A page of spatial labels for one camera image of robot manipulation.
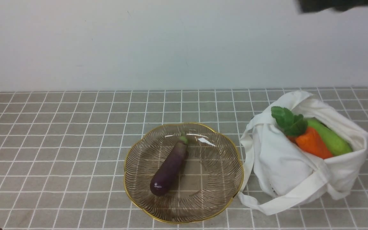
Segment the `dark sleeve forearm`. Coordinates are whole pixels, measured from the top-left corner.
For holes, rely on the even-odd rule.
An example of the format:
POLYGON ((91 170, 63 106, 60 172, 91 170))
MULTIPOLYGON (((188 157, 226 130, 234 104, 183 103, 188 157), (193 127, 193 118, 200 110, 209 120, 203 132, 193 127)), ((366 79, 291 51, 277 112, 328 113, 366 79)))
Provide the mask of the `dark sleeve forearm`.
POLYGON ((301 13, 315 13, 326 9, 345 12, 355 7, 368 7, 368 0, 297 0, 301 13))

